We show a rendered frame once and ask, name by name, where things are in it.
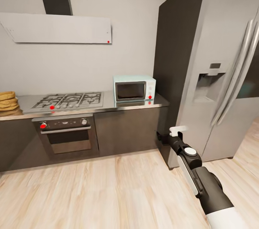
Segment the popcorn bag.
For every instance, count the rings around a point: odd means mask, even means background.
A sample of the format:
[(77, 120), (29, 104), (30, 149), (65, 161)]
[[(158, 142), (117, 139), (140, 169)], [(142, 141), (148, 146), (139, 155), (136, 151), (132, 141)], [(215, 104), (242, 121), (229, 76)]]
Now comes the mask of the popcorn bag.
[(9, 111), (18, 107), (14, 91), (0, 92), (0, 111)]

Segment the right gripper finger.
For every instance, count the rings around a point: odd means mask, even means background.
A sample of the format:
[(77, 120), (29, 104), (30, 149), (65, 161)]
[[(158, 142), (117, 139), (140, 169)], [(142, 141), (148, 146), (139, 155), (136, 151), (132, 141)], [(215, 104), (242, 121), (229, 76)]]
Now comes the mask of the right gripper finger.
[(156, 131), (156, 134), (157, 134), (158, 140), (160, 139), (162, 140), (161, 134), (158, 131)]

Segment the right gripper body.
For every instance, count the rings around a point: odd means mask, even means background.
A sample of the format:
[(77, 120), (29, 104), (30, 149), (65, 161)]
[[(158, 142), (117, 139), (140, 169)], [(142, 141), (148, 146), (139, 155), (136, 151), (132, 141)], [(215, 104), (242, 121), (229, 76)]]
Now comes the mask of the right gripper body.
[(175, 137), (171, 136), (170, 134), (161, 134), (161, 137), (162, 137), (161, 145), (168, 145), (168, 144), (170, 144), (172, 149), (173, 149), (173, 145), (174, 145), (175, 142), (183, 141), (183, 134), (181, 132), (178, 132), (178, 136), (175, 136)]

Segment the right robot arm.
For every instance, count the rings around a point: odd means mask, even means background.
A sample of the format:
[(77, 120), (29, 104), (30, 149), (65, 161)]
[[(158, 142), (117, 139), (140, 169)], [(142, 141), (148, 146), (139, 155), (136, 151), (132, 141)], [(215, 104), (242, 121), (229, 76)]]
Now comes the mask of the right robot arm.
[(178, 163), (201, 206), (212, 229), (250, 229), (230, 199), (223, 192), (217, 176), (202, 166), (200, 155), (183, 142), (181, 131), (187, 126), (171, 127), (170, 134), (156, 131), (161, 145), (168, 145), (177, 154)]

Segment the microwave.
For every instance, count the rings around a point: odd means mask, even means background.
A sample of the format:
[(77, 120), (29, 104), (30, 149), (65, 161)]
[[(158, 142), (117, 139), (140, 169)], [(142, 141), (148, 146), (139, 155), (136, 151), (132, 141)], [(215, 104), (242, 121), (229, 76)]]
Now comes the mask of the microwave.
[(152, 100), (156, 92), (156, 80), (149, 75), (113, 76), (113, 85), (115, 102)]

